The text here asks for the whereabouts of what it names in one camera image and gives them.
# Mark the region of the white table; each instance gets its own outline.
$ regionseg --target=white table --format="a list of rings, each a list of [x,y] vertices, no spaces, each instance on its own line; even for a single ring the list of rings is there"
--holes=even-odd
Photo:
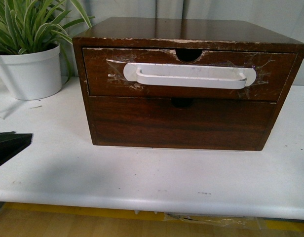
[[[0,132],[33,133],[0,167],[0,201],[304,219],[304,86],[261,152],[93,146],[77,78],[19,101],[0,80]]]

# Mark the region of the potted plant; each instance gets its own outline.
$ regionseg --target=potted plant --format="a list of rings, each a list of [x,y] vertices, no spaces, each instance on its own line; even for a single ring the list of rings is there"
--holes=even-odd
[[[67,20],[70,1],[81,18]],[[90,20],[78,0],[0,0],[0,77],[13,97],[34,100],[51,96],[61,87],[61,43],[72,44],[67,29]]]

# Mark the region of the white drawer handle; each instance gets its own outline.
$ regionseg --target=white drawer handle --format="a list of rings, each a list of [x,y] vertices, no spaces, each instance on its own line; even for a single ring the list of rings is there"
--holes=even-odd
[[[184,64],[127,63],[123,74],[128,81],[145,85],[242,89],[256,79],[252,68]]]

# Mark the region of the black object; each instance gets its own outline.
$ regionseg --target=black object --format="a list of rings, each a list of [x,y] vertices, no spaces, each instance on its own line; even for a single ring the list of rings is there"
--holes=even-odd
[[[13,156],[28,147],[32,142],[33,135],[16,134],[16,132],[0,133],[0,166]]]

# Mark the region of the wooden drawer unit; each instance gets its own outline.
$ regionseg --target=wooden drawer unit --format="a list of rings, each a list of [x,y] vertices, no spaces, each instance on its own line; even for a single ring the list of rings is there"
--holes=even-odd
[[[304,58],[304,43],[241,21],[114,17],[73,42],[93,144],[108,146],[259,151]]]

